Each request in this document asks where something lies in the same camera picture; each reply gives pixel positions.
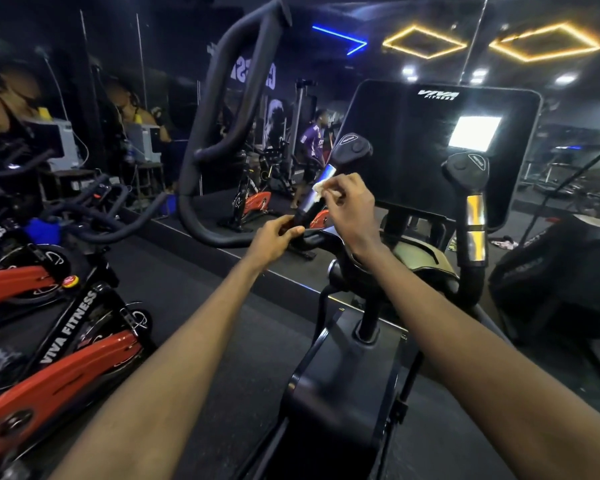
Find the blue neon light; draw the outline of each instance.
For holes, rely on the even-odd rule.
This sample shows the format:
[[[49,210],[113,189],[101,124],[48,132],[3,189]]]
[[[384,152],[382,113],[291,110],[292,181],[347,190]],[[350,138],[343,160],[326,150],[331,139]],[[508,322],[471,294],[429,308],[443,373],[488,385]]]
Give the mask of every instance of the blue neon light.
[[[367,42],[365,42],[364,40],[358,40],[357,38],[353,38],[353,37],[349,37],[348,35],[344,35],[344,34],[339,34],[337,32],[334,32],[333,30],[328,30],[322,27],[318,27],[318,25],[314,25],[311,27],[313,30],[318,30],[319,32],[323,32],[329,35],[333,35],[334,37],[340,37],[346,40],[351,40],[355,43],[359,43],[360,45],[353,48],[352,50],[347,52],[347,55],[352,55],[354,52],[359,51],[361,48],[364,48],[367,46]]]

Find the monitor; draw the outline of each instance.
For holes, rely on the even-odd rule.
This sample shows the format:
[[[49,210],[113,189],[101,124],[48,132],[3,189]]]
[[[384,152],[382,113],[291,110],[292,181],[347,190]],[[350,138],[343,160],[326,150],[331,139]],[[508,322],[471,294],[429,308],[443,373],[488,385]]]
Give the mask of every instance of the monitor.
[[[453,219],[456,195],[440,166],[467,150],[489,159],[485,199],[490,231],[504,225],[542,98],[522,89],[364,81],[340,134],[374,147],[356,168],[381,207]]]

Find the yellow led light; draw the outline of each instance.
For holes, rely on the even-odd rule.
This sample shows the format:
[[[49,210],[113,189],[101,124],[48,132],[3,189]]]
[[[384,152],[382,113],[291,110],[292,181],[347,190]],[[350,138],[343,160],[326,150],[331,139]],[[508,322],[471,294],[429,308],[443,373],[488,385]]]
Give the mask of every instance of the yellow led light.
[[[428,35],[433,38],[444,40],[445,42],[454,44],[455,47],[441,50],[440,52],[436,52],[435,54],[426,55],[426,54],[423,54],[422,52],[418,52],[417,50],[414,50],[412,48],[402,47],[401,45],[393,44],[394,41],[404,38],[412,32],[420,32],[424,35]],[[452,52],[457,52],[458,50],[462,50],[467,47],[467,44],[465,44],[464,42],[462,42],[460,40],[453,39],[451,37],[448,37],[446,35],[443,35],[441,33],[435,32],[430,29],[426,29],[419,25],[412,25],[412,26],[406,28],[405,30],[402,30],[394,35],[391,35],[391,37],[384,39],[384,42],[382,42],[382,45],[383,45],[383,47],[392,48],[394,50],[404,52],[405,54],[415,55],[416,57],[420,57],[421,59],[433,59],[434,57],[440,57],[442,55],[451,54]]]
[[[545,34],[545,33],[549,33],[549,32],[556,32],[556,31],[561,31],[561,32],[567,33],[574,39],[576,39],[580,42],[583,42],[583,44],[585,44],[586,47],[568,48],[565,50],[557,50],[555,52],[546,52],[544,54],[529,55],[529,54],[526,54],[525,52],[522,52],[521,50],[511,47],[510,45],[506,45],[508,42],[512,42],[513,40],[518,40],[521,38],[528,38],[528,37],[531,37],[534,35],[540,35],[540,34]],[[581,55],[581,54],[588,54],[590,52],[595,52],[597,50],[600,50],[600,42],[598,40],[595,40],[593,37],[590,37],[589,35],[584,33],[582,30],[577,29],[570,23],[565,22],[565,23],[557,23],[555,25],[549,25],[547,27],[542,27],[537,30],[530,30],[530,31],[524,32],[520,35],[512,35],[512,36],[506,37],[501,40],[496,39],[489,44],[489,47],[491,47],[503,54],[509,55],[510,57],[513,57],[514,59],[517,59],[524,63],[528,63],[528,62],[544,61],[547,59],[558,59],[560,57],[572,57],[574,55]]]

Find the purple shirt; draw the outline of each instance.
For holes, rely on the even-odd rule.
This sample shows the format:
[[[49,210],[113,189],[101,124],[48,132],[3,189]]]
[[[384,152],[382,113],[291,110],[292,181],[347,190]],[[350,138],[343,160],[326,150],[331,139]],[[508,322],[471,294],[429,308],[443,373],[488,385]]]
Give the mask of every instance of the purple shirt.
[[[302,138],[300,138],[300,143],[304,144],[306,148],[306,154],[320,162],[320,164],[324,164],[324,160],[322,158],[322,144],[324,139],[322,138],[322,132],[320,131],[320,126],[312,125],[306,129],[303,133]]]

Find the pedal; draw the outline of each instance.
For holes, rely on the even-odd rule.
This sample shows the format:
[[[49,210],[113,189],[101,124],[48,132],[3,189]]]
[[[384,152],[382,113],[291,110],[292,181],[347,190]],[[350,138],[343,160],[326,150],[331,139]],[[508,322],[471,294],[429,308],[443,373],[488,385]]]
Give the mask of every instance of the pedal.
[[[29,480],[31,471],[20,460],[15,460],[2,472],[0,480]]]
[[[24,359],[24,354],[17,352],[13,348],[6,346],[0,347],[0,372],[4,372],[10,367],[19,364]]]

